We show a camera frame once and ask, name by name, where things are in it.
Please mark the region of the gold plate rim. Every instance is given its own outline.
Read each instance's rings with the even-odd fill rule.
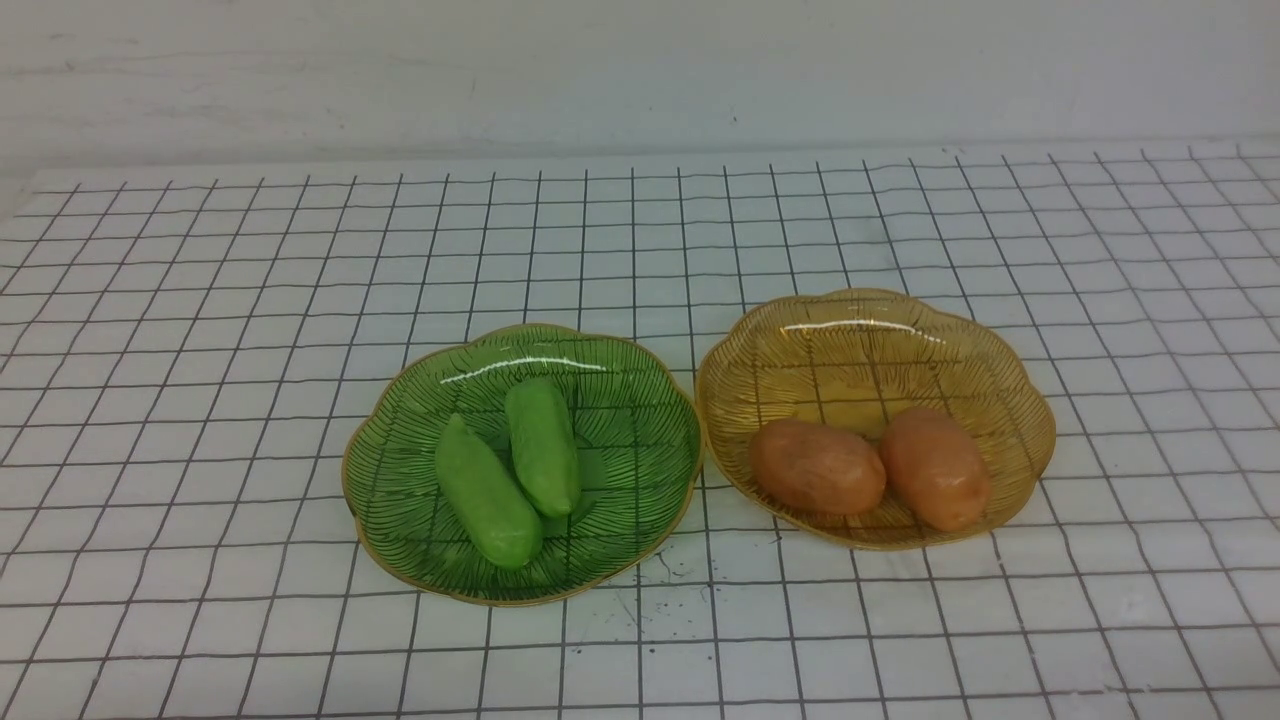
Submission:
[[[864,539],[858,539],[858,538],[852,538],[852,537],[838,536],[836,533],[832,533],[829,530],[826,530],[826,529],[815,527],[815,525],[813,525],[810,523],[806,523],[806,521],[801,520],[800,518],[796,518],[796,516],[794,516],[794,515],[791,515],[791,514],[788,514],[788,512],[786,512],[783,510],[773,507],[769,503],[764,502],[760,498],[759,493],[756,493],[753,489],[745,487],[745,484],[742,482],[742,478],[733,477],[732,474],[730,474],[726,470],[724,460],[721,457],[719,452],[716,451],[714,443],[710,442],[710,434],[712,434],[710,414],[708,414],[705,411],[705,409],[703,407],[703,401],[704,401],[703,398],[705,397],[704,388],[705,388],[705,383],[708,380],[705,379],[705,374],[700,372],[700,370],[703,370],[703,368],[699,368],[699,372],[694,377],[694,401],[695,401],[695,405],[696,405],[696,409],[698,409],[698,415],[699,415],[699,418],[700,418],[700,420],[703,423],[703,432],[704,432],[704,437],[707,438],[707,452],[710,455],[712,461],[716,464],[716,468],[721,471],[722,475],[724,475],[724,478],[730,482],[730,484],[732,484],[748,500],[750,500],[755,505],[763,507],[765,511],[768,511],[774,518],[786,520],[787,523],[790,523],[791,525],[799,528],[800,530],[804,530],[806,533],[814,534],[814,536],[820,537],[823,539],[827,539],[827,541],[831,541],[833,543],[837,543],[837,544],[841,544],[841,546],[845,546],[845,547],[850,547],[850,548],[854,548],[854,550],[872,550],[872,551],[881,551],[881,552],[893,552],[893,551],[900,551],[900,550],[915,550],[915,548],[920,548],[920,547],[937,546],[937,544],[948,544],[948,543],[954,543],[954,542],[960,542],[960,541],[964,541],[964,539],[968,539],[968,538],[972,538],[972,537],[975,537],[975,536],[980,536],[980,534],[988,533],[988,532],[991,532],[991,530],[993,530],[996,528],[1004,527],[1006,523],[1009,523],[1010,519],[1012,519],[1015,515],[1018,515],[1018,512],[1020,512],[1023,507],[1027,506],[1027,502],[1030,501],[1032,495],[1034,495],[1034,492],[1036,492],[1036,483],[1039,482],[1041,477],[1044,474],[1044,470],[1048,468],[1050,461],[1053,459],[1053,452],[1057,448],[1057,420],[1056,420],[1056,418],[1053,418],[1053,409],[1050,406],[1048,400],[1044,397],[1044,393],[1042,393],[1039,391],[1039,388],[1037,388],[1036,384],[1032,382],[1030,375],[1027,373],[1027,365],[1023,363],[1023,359],[1018,355],[1018,351],[1015,351],[1014,347],[1011,345],[1009,345],[1009,342],[1005,341],[1005,338],[1000,337],[1000,334],[996,333],[995,331],[992,331],[991,328],[988,328],[988,327],[986,327],[986,325],[983,325],[980,323],[977,323],[977,322],[974,322],[974,320],[972,320],[969,318],[965,318],[963,315],[956,315],[954,313],[947,313],[946,310],[938,310],[937,307],[929,305],[928,302],[924,302],[923,300],[919,300],[916,297],[911,297],[910,295],[906,295],[906,293],[902,293],[902,292],[897,292],[897,291],[893,291],[893,290],[886,290],[886,288],[855,288],[855,287],[850,287],[850,288],[836,290],[836,291],[822,293],[822,295],[788,295],[788,296],[783,296],[783,297],[776,297],[776,299],[773,299],[773,300],[771,300],[768,302],[764,302],[764,304],[760,304],[760,305],[753,307],[751,310],[746,311],[741,318],[739,318],[737,322],[733,323],[733,327],[730,328],[730,331],[724,334],[723,338],[719,340],[719,342],[717,342],[716,345],[713,345],[707,351],[707,354],[704,355],[704,364],[705,364],[705,359],[707,357],[712,357],[713,355],[716,355],[717,351],[719,351],[722,348],[722,346],[724,346],[724,343],[727,343],[735,334],[741,333],[744,331],[744,328],[755,316],[758,316],[758,315],[760,315],[760,314],[763,314],[763,313],[768,311],[769,309],[776,307],[778,305],[792,304],[792,302],[796,302],[796,301],[812,301],[812,300],[818,300],[818,301],[822,301],[822,300],[850,300],[850,301],[855,301],[855,300],[867,300],[867,299],[876,299],[876,297],[893,300],[896,302],[911,304],[911,305],[918,306],[920,310],[923,310],[923,314],[925,314],[925,315],[936,316],[936,318],[943,318],[943,319],[947,319],[947,320],[954,320],[954,322],[961,323],[964,325],[968,325],[972,329],[974,329],[975,332],[982,333],[982,334],[988,336],[989,338],[995,340],[997,347],[1000,347],[1002,351],[1007,352],[1014,360],[1016,360],[1015,364],[1018,366],[1019,374],[1014,379],[1015,379],[1015,382],[1024,384],[1030,391],[1030,395],[1034,397],[1037,405],[1043,411],[1044,418],[1047,418],[1046,421],[1048,424],[1047,429],[1048,429],[1050,442],[1048,442],[1047,450],[1044,451],[1043,456],[1042,457],[1036,457],[1036,465],[1033,466],[1034,468],[1034,473],[1032,474],[1033,477],[1032,477],[1030,482],[1027,483],[1027,491],[1024,493],[1021,493],[1021,497],[1016,501],[1016,503],[1012,505],[1012,512],[1010,512],[1010,515],[1009,515],[1009,518],[1006,520],[1004,520],[1002,523],[998,523],[996,525],[992,525],[992,527],[986,527],[986,525],[980,525],[979,524],[979,525],[975,525],[972,529],[959,530],[959,532],[955,532],[955,533],[948,533],[945,537],[919,538],[919,539],[914,539],[914,541],[893,541],[893,542],[884,541],[884,542],[874,542],[874,541],[864,541]]]

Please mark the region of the cucumber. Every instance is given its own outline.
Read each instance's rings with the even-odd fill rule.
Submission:
[[[471,543],[489,562],[515,570],[541,550],[538,512],[457,413],[435,445],[435,478]]]
[[[527,379],[507,391],[511,464],[534,507],[548,518],[563,518],[582,496],[577,442],[568,405],[547,378]]]

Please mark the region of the amber glass plate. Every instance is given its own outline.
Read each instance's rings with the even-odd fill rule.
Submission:
[[[582,505],[544,520],[541,552],[492,565],[435,480],[435,442],[453,413],[509,465],[507,391],[534,375],[564,395],[577,434]],[[692,401],[648,350],[557,325],[515,325],[428,355],[387,387],[343,457],[356,533],[372,559],[425,591],[481,605],[559,600],[653,552],[680,523],[701,468]]]
[[[707,355],[696,395],[712,456],[730,482],[800,528],[867,550],[954,542],[998,528],[1030,498],[1056,439],[1048,404],[1004,340],[886,290],[782,297],[751,310]],[[977,525],[934,530],[892,491],[864,515],[799,511],[751,477],[748,443],[771,420],[796,416],[878,442],[888,419],[914,405],[946,411],[978,441],[992,495]]]

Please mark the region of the white wall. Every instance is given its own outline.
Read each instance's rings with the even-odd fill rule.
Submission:
[[[1277,37],[1276,0],[3,0],[0,167],[1280,132]]]

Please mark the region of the black grid line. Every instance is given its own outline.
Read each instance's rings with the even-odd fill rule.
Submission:
[[[78,706],[78,717],[101,714],[102,702],[120,692],[122,664],[155,662],[169,673],[161,678],[168,687],[138,689],[155,696],[156,710],[116,715],[182,711],[192,698],[186,674],[206,664],[227,674],[209,680],[228,684],[225,717],[233,710],[279,720],[370,716],[347,698],[325,697],[343,667],[339,657],[349,657],[362,667],[394,666],[376,715],[397,717],[611,708],[643,717],[650,708],[684,707],[718,708],[724,717],[769,703],[806,716],[846,701],[888,714],[896,711],[890,703],[911,700],[951,702],[956,714],[964,706],[966,716],[975,716],[979,706],[972,703],[991,698],[1041,698],[1057,717],[1062,700],[1050,700],[1100,693],[1126,698],[1134,714],[1139,693],[1161,693],[1194,697],[1207,703],[1206,712],[1229,715],[1224,693],[1280,691],[1274,644],[1280,623],[1260,605],[1266,588],[1280,582],[1280,565],[1267,555],[1280,548],[1274,483],[1280,462],[1268,455],[1280,439],[1280,374],[1271,369],[1280,360],[1280,178],[1271,177],[1280,154],[1257,150],[1189,146],[1155,154],[1135,147],[1018,159],[978,152],[946,161],[902,155],[876,164],[849,156],[786,165],[744,158],[713,172],[672,163],[644,173],[639,165],[596,168],[593,160],[576,172],[527,177],[498,165],[398,178],[297,174],[261,177],[256,184],[173,179],[164,187],[110,182],[37,190],[28,211],[0,223],[0,272],[8,273],[0,284],[0,621],[37,619],[31,638],[0,639],[0,667],[17,673],[5,714],[49,700],[40,694],[49,678],[73,679],[68,692],[84,693],[67,701]],[[634,597],[641,610],[631,618],[634,637],[630,630],[612,639],[571,637],[570,620],[585,619],[576,610],[571,618],[563,602],[554,609],[559,625],[548,618],[536,637],[504,635],[512,620],[499,609],[479,614],[479,623],[447,619],[443,624],[458,625],[451,635],[458,639],[443,646],[419,647],[415,639],[407,650],[404,643],[353,648],[342,639],[361,630],[351,626],[361,621],[351,614],[353,602],[416,596],[407,587],[357,583],[362,551],[346,529],[349,519],[340,519],[343,532],[333,525],[337,510],[346,512],[334,482],[343,436],[371,409],[379,386],[413,356],[502,324],[556,322],[628,328],[614,334],[640,342],[687,378],[741,313],[776,295],[852,283],[902,288],[977,318],[1009,340],[1046,386],[1060,421],[1059,456],[1028,510],[1006,528],[957,546],[956,556],[837,551],[831,557],[840,560],[819,560],[797,544],[800,530],[737,507],[736,489],[704,474],[694,523],[677,529],[657,557],[600,591],[617,591],[626,603]],[[603,290],[614,286],[617,293]],[[623,297],[626,287],[630,297]],[[672,297],[654,287],[669,288]],[[681,287],[682,301],[675,297]],[[483,292],[489,295],[480,304]],[[742,368],[750,366],[744,359]],[[815,368],[809,363],[787,372]],[[312,388],[317,397],[305,398]],[[201,400],[189,413],[161,413],[174,391]],[[250,402],[250,395],[260,397]],[[182,419],[187,415],[193,419]],[[294,430],[301,434],[285,437]],[[247,434],[219,434],[232,432]],[[128,446],[108,448],[100,439],[108,437],[125,438]],[[191,446],[143,452],[156,437],[180,437]],[[1202,456],[1192,457],[1189,448],[1203,448]],[[273,477],[285,466],[287,477]],[[216,489],[183,489],[221,469],[229,477]],[[142,486],[128,483],[137,482],[151,483],[145,495],[131,495],[131,487]],[[251,496],[255,483],[259,492]],[[333,518],[324,515],[329,510]],[[278,518],[280,534],[237,530],[239,514]],[[170,528],[177,518],[188,523],[202,515],[209,528]],[[110,530],[115,525],[108,520],[133,516],[146,518],[145,527],[113,536],[120,539],[95,539],[100,523]],[[1119,544],[1108,552],[1116,560],[1098,557],[1094,534],[1115,538]],[[1028,538],[1046,548],[1039,561],[1027,555]],[[1190,543],[1187,557],[1171,556],[1158,538]],[[758,544],[762,561],[778,562],[777,574],[732,570],[751,561],[735,550],[741,542]],[[229,559],[252,555],[264,559],[259,580],[215,587],[215,566],[221,574]],[[156,582],[155,562],[165,557],[193,564],[189,593],[156,593],[148,584]],[[287,587],[285,574],[310,568],[297,565],[308,557],[329,557],[333,578],[297,584],[291,575]],[[984,560],[950,565],[956,557]],[[137,564],[137,574],[113,580],[111,594],[87,589],[92,575],[86,573],[116,561]],[[696,571],[655,577],[648,570],[676,562]],[[274,565],[274,577],[266,565]],[[1188,597],[1185,588],[1199,578],[1212,580],[1203,592],[1225,611],[1206,611],[1196,605],[1204,598]],[[873,583],[876,597],[884,597],[923,589],[925,582],[937,623],[884,632],[870,620],[864,591]],[[947,593],[1004,585],[992,597],[1009,603],[1011,624],[988,629],[955,615],[943,583]],[[1027,605],[1023,593],[1043,583],[1075,588],[1079,606],[1066,621],[1047,623],[1043,609]],[[1097,594],[1096,583],[1149,588],[1140,600],[1151,620],[1117,615],[1110,605],[1116,598],[1107,594],[1115,591]],[[663,592],[704,596],[705,606],[680,611],[689,612],[696,632],[659,637],[658,628],[671,620],[662,609],[644,607],[645,598],[653,605],[650,593]],[[721,602],[724,592],[762,603],[755,632],[731,630],[742,618]],[[765,597],[776,600],[759,600]],[[814,626],[810,615],[836,611],[814,605],[817,597],[856,598],[863,629],[801,637],[804,626]],[[261,626],[242,629],[246,642],[234,651],[193,643],[210,601],[260,609]],[[268,646],[278,601],[326,603],[337,615],[332,626],[317,629],[311,650]],[[410,615],[407,602],[402,606],[410,638],[440,632],[440,619],[428,607],[445,612],[415,603]],[[133,628],[140,618],[168,616],[163,612],[186,618],[180,609],[192,614],[180,620],[184,625],[157,628],[172,635],[161,652],[125,647],[127,620]],[[60,612],[100,612],[108,618],[101,639],[86,635],[83,644],[68,644]],[[60,643],[56,650],[45,647],[46,635]],[[1247,676],[1233,675],[1239,670],[1215,656],[1229,639],[1245,643],[1233,652],[1257,661]],[[858,680],[868,697],[836,688],[833,676],[813,675],[803,662],[812,651],[805,641],[869,653],[869,671]],[[982,642],[1025,647],[1030,669],[1009,688],[984,685],[988,671],[960,653],[961,643],[972,652]],[[1100,667],[1110,666],[1105,674],[1120,687],[1064,680],[1061,664],[1084,660],[1052,653],[1085,642],[1097,646],[1089,652]],[[1178,660],[1185,671],[1157,674],[1151,687],[1138,687],[1132,657],[1146,643],[1185,655]],[[943,644],[950,657],[943,659]],[[626,675],[614,689],[626,697],[635,692],[635,702],[582,703],[567,692],[580,682],[571,676],[567,653],[588,647],[628,656],[635,650],[635,688]],[[677,680],[668,667],[645,665],[646,647],[687,656],[690,664],[709,652],[705,665],[680,665],[687,680]],[[895,689],[902,684],[884,675],[900,671],[904,656],[895,652],[923,647],[933,648],[936,662],[950,662],[957,685]],[[486,678],[489,652],[499,648],[553,648],[561,659],[556,692],[526,706],[497,707],[520,702],[502,682]],[[744,657],[756,650],[768,657],[748,659],[751,667],[782,667],[783,656],[790,659],[785,674],[794,673],[795,688],[786,697],[767,697],[782,692],[778,683],[740,675]],[[475,653],[477,671],[458,675],[448,707],[424,710],[413,685],[424,678],[413,664],[439,667],[454,657],[442,653]],[[259,671],[260,659],[271,659],[271,670]],[[260,707],[255,700],[251,707],[251,692],[259,698],[262,689],[280,689],[273,683],[282,682],[282,667],[315,673],[314,689],[284,705]],[[74,684],[93,669],[91,682]],[[654,693],[662,683],[695,680],[700,689],[684,700]],[[398,692],[390,689],[396,682]],[[785,683],[790,688],[791,680]]]
[[[1070,278],[1068,278],[1068,283],[1071,284],[1071,292],[1074,292],[1074,293],[1078,295],[1075,283]],[[1108,355],[1108,359],[1111,360],[1111,364],[1116,365],[1115,357],[1111,356],[1110,352],[1107,355]],[[1117,373],[1120,372],[1119,366],[1116,366],[1116,372]],[[1124,382],[1123,375],[1121,375],[1121,382]],[[1075,413],[1076,421],[1079,421],[1082,424],[1082,427],[1083,427],[1084,419],[1080,416],[1079,409],[1075,407],[1074,402],[1071,404],[1071,407],[1073,407],[1073,411]],[[1102,462],[1102,456],[1098,454],[1097,446],[1093,443],[1092,439],[1087,438],[1087,441],[1089,443],[1089,448],[1093,451],[1094,460],[1098,462],[1098,468],[1102,468],[1103,478],[1106,479],[1107,487],[1111,491],[1111,495],[1112,495],[1112,498],[1116,502],[1116,506],[1120,507],[1120,512],[1125,516],[1125,519],[1128,519],[1128,514],[1125,514],[1124,505],[1120,502],[1120,496],[1116,493],[1115,486],[1111,482],[1111,477],[1107,474],[1106,466]],[[1046,493],[1046,502],[1052,506],[1052,501],[1047,497],[1047,493]],[[1137,537],[1137,533],[1134,533],[1134,541],[1138,541],[1138,539],[1139,538]],[[1138,553],[1142,557],[1142,561],[1147,565],[1147,568],[1151,569],[1152,571],[1155,571],[1155,569],[1151,565],[1149,559],[1147,557],[1147,552],[1142,547],[1140,542],[1138,543]],[[1165,591],[1161,588],[1160,583],[1156,583],[1156,592],[1160,594],[1160,601],[1165,605],[1165,610],[1169,612],[1170,618],[1175,618],[1175,625],[1174,625],[1174,628],[1175,628],[1175,630],[1178,630],[1178,638],[1181,642],[1184,651],[1187,652],[1187,657],[1190,659],[1192,667],[1194,667],[1194,670],[1196,670],[1196,675],[1199,679],[1201,687],[1204,687],[1204,684],[1206,684],[1204,683],[1204,674],[1201,671],[1199,665],[1196,662],[1196,657],[1192,653],[1190,643],[1187,642],[1187,637],[1183,634],[1181,628],[1179,628],[1176,625],[1176,616],[1174,615],[1172,606],[1169,603],[1169,597],[1165,593]],[[1097,609],[1096,607],[1093,607],[1093,612],[1094,612],[1094,618],[1098,621],[1098,625],[1102,625],[1102,619],[1097,614]],[[1102,638],[1103,638],[1103,642],[1107,644],[1107,652],[1111,655],[1111,665],[1112,665],[1112,667],[1115,670],[1115,674],[1116,674],[1117,678],[1123,679],[1124,678],[1124,673],[1120,670],[1120,664],[1116,661],[1115,650],[1111,647],[1111,642],[1110,642],[1110,639],[1107,638],[1107,635],[1105,633],[1102,634]],[[1134,712],[1135,715],[1138,712],[1137,707],[1133,706],[1133,701],[1132,700],[1130,700],[1130,711]],[[1221,708],[1217,707],[1216,702],[1213,702],[1213,712],[1220,719],[1222,717],[1222,711],[1221,711]]]

